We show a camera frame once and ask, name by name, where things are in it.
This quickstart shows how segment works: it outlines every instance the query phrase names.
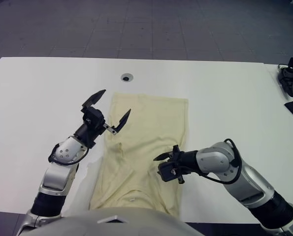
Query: black cable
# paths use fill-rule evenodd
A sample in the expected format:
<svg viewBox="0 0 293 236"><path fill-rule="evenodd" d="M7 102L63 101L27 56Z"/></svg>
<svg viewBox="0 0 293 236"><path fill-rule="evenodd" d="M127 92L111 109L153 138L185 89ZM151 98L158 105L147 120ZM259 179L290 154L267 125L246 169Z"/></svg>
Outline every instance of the black cable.
<svg viewBox="0 0 293 236"><path fill-rule="evenodd" d="M89 151L89 148L86 149L85 154L84 154L81 158L79 158L77 161L74 161L74 162L64 163L64 162L61 162L61 161L57 161L57 160L55 160L55 159L53 159L53 158L51 158L51 161L54 162L54 163L57 163L57 164L59 164L59 165L63 165L63 166L74 165L74 164L79 163L81 160L83 160L83 159L85 158L85 156L88 154L88 151Z"/></svg>
<svg viewBox="0 0 293 236"><path fill-rule="evenodd" d="M288 65L286 65L286 64L278 64L278 70L280 70L280 66L281 65L284 65L284 66L286 66L286 67L288 67Z"/></svg>
<svg viewBox="0 0 293 236"><path fill-rule="evenodd" d="M235 183L239 179L240 174L241 174L241 168L242 168L241 156L240 156L238 149L237 149L235 143L233 142L233 140L232 139L225 139L224 140L224 142L227 142L227 141L229 141L231 143L231 145L233 146L234 160L236 160L238 162L238 171L237 171L236 176L230 181L222 181L222 180L218 180L218 179L211 178L209 176L204 176L204 175L201 175L202 177L207 178L207 179L214 181L214 182L217 182L217 183L221 183L221 184L232 184L232 183Z"/></svg>
<svg viewBox="0 0 293 236"><path fill-rule="evenodd" d="M70 165L77 164L77 163L79 163L81 160L83 160L83 159L87 156L87 154L88 154L88 152L89 152L88 143L89 143L89 141L88 141L88 135L87 135L87 137L86 137L86 147L87 147L86 152L85 152L84 155L83 155L81 158L79 158L77 161L69 162L69 163L65 163L65 162L61 162L61 161L55 160L55 159L52 157L52 155L55 153L56 149L59 147L59 144L57 144L57 145L54 146L54 148L53 148L53 150L52 150L52 153L50 154L48 160L49 160L49 162L54 162L54 163L57 163L57 164L59 164L59 165L63 165L63 166L70 166Z"/></svg>

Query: beige t-shirt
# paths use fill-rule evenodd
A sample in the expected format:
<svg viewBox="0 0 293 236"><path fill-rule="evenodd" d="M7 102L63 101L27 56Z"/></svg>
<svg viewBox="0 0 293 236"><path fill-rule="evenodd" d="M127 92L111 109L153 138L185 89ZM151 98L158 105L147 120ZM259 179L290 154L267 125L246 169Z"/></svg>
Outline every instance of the beige t-shirt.
<svg viewBox="0 0 293 236"><path fill-rule="evenodd" d="M144 207L179 215L181 185L162 181L157 173L163 152L185 142L188 129L188 100L143 94L113 96L110 125L117 126L131 109L127 124L116 135L105 133L103 163L90 209Z"/></svg>

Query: gray floor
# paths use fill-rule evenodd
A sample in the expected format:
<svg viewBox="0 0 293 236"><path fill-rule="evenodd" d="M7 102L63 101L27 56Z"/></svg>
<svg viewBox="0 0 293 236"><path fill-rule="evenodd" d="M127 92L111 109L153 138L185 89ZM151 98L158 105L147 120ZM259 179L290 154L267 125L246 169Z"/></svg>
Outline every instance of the gray floor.
<svg viewBox="0 0 293 236"><path fill-rule="evenodd" d="M288 0L0 0L0 57L286 63Z"/></svg>

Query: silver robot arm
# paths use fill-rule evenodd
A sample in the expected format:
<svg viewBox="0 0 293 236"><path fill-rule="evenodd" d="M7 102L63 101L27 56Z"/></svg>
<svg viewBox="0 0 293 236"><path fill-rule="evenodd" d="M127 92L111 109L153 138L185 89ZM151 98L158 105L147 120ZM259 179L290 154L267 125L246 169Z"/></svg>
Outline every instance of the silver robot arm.
<svg viewBox="0 0 293 236"><path fill-rule="evenodd" d="M92 95L82 106L83 124L74 135L55 145L48 161L49 168L44 174L32 208L27 212L17 235L39 228L61 218L65 198L71 188L78 164L87 155L94 140L105 130L116 135L126 124L130 110L121 118L117 127L105 123L100 110L92 107L105 90Z"/></svg>
<svg viewBox="0 0 293 236"><path fill-rule="evenodd" d="M271 235L293 236L293 205L287 203L272 185L254 168L242 160L230 139L199 151L183 152L174 146L172 152L163 153L154 160L159 164L163 181L195 172L202 177L222 183L225 189L245 206ZM214 173L218 179L208 177Z"/></svg>

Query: wrinkled fabric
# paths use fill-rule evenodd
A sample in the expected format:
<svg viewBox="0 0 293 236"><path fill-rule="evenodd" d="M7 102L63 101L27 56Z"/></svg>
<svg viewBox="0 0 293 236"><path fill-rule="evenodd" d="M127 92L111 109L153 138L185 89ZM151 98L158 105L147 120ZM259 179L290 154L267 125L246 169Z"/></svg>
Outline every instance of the wrinkled fabric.
<svg viewBox="0 0 293 236"><path fill-rule="evenodd" d="M110 125L117 126L131 109L117 134L105 133L105 150L90 209L144 207L179 215L181 185L163 182L153 161L163 152L182 146L188 129L188 100L148 95L113 96Z"/></svg>

